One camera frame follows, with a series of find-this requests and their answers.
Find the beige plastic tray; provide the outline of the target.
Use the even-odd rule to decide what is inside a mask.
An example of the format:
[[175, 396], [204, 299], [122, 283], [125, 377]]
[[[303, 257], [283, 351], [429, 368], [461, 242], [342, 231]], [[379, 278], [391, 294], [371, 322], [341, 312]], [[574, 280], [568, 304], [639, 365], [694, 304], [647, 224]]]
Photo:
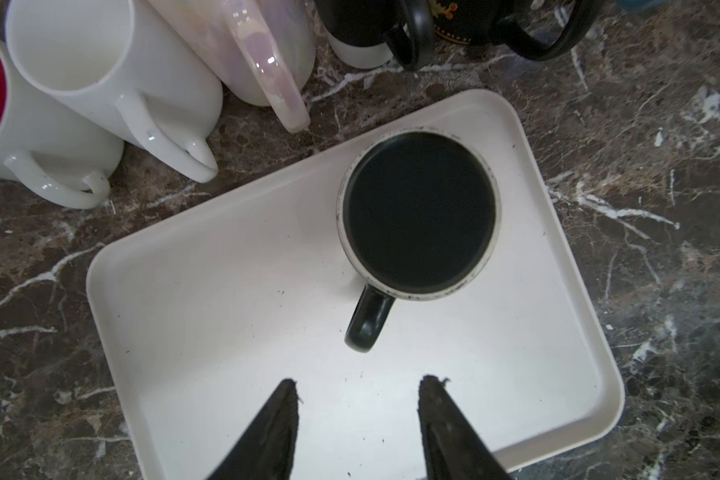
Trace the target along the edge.
[[[410, 127], [473, 147], [501, 198], [477, 278], [398, 301], [367, 353], [345, 331], [364, 283], [340, 245], [341, 181]], [[87, 296], [142, 475], [203, 479], [276, 386], [295, 382], [296, 479], [421, 479], [418, 390], [449, 395], [507, 470], [606, 435], [624, 385], [522, 124], [482, 89], [445, 100], [105, 247]]]

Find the white ribbed mug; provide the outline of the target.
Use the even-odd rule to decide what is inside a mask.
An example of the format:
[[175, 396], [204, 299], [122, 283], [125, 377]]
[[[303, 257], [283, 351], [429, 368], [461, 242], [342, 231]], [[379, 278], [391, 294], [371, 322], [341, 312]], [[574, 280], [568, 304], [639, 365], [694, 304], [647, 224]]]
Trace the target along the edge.
[[145, 1], [9, 3], [6, 43], [39, 90], [180, 174], [218, 174], [217, 76]]

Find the black skull mug red inside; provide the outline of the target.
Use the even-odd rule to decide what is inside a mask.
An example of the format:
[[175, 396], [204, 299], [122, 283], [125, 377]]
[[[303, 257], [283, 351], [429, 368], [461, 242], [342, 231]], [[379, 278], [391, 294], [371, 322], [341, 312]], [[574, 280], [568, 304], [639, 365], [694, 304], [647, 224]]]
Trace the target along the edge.
[[551, 43], [537, 40], [521, 24], [531, 10], [529, 1], [431, 1], [435, 32], [452, 43], [467, 46], [505, 45], [532, 61], [557, 58], [575, 47], [587, 34], [602, 9], [597, 0], [575, 0], [562, 32]]

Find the blue butterfly mug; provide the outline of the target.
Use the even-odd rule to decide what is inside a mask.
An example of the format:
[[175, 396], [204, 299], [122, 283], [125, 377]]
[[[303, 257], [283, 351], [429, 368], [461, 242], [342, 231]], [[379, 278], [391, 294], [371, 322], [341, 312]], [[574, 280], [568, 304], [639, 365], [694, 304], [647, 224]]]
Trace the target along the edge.
[[667, 0], [615, 0], [616, 5], [627, 13], [643, 13], [658, 8]]

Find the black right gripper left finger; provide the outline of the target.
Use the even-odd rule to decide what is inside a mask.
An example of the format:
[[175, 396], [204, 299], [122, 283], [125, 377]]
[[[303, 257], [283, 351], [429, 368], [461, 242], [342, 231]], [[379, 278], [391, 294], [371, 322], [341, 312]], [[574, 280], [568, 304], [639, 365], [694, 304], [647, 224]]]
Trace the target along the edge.
[[208, 479], [289, 479], [298, 433], [296, 382], [283, 379]]

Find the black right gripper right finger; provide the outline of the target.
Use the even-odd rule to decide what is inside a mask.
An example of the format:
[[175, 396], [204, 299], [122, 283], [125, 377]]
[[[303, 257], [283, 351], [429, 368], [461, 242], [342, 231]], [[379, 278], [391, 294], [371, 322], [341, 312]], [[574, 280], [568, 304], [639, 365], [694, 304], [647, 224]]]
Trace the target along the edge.
[[418, 414], [428, 479], [511, 479], [435, 376], [419, 384]]

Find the cream white mug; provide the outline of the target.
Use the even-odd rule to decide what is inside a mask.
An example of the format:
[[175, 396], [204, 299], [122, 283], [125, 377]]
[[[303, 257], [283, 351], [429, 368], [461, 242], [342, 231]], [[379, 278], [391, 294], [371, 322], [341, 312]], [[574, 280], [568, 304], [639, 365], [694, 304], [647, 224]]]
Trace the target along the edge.
[[123, 150], [122, 139], [28, 83], [0, 41], [0, 179], [91, 209], [108, 199]]

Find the small black mug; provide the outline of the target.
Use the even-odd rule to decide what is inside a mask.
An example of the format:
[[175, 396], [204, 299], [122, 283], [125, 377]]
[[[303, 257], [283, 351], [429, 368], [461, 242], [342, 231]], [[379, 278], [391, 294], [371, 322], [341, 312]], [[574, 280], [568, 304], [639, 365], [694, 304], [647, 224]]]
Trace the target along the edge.
[[454, 135], [387, 134], [350, 164], [337, 197], [344, 254], [364, 287], [345, 333], [368, 352], [395, 301], [431, 301], [473, 281], [498, 242], [501, 197], [488, 162]]

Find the pink ceramic mug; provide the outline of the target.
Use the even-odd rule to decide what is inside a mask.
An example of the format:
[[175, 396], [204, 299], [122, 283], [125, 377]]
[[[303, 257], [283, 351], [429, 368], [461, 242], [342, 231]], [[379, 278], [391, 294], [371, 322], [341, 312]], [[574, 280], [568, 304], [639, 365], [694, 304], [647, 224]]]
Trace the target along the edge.
[[244, 102], [290, 133], [310, 116], [301, 90], [316, 59], [303, 1], [153, 1], [151, 6]]

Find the black and white mug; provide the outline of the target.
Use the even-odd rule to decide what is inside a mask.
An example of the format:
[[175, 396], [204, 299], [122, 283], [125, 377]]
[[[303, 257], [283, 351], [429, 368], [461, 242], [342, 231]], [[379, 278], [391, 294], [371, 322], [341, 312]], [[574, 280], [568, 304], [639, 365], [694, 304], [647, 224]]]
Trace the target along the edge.
[[430, 63], [434, 24], [426, 0], [316, 0], [336, 56], [358, 69], [394, 58], [407, 71]]

